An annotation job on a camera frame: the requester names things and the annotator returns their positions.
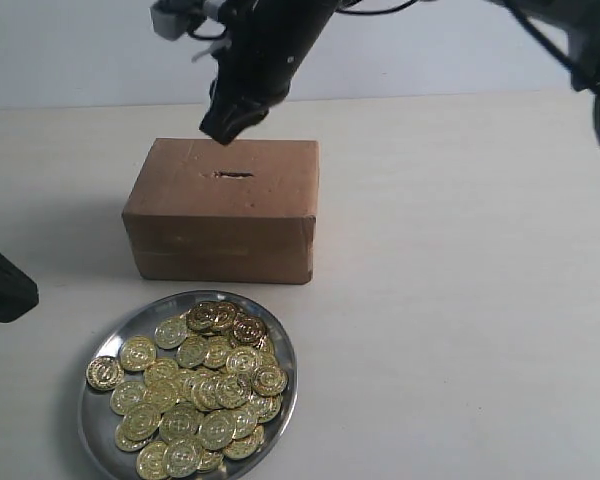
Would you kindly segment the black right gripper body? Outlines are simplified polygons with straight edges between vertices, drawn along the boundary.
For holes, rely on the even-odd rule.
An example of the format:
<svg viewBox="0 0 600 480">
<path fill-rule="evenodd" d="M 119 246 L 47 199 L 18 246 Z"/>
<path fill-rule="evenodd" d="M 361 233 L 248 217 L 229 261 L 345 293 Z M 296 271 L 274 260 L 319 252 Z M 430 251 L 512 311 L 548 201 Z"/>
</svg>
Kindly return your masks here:
<svg viewBox="0 0 600 480">
<path fill-rule="evenodd" d="M 229 30 L 218 64 L 214 103 L 271 107 L 289 93 L 299 66 L 334 15 L 337 1 L 254 1 Z"/>
</svg>

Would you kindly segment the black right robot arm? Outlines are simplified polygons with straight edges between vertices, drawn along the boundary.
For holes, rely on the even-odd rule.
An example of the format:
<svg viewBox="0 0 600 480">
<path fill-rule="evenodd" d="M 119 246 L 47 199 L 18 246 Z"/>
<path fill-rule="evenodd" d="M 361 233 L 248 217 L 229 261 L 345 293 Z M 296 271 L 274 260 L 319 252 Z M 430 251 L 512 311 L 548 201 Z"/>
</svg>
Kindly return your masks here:
<svg viewBox="0 0 600 480">
<path fill-rule="evenodd" d="M 594 96 L 600 145 L 600 1 L 501 1 L 522 29 Z M 199 12 L 226 29 L 214 52 L 218 73 L 200 129 L 227 145 L 260 123 L 288 94 L 300 62 L 336 14 L 358 16 L 352 1 L 203 1 Z"/>
</svg>

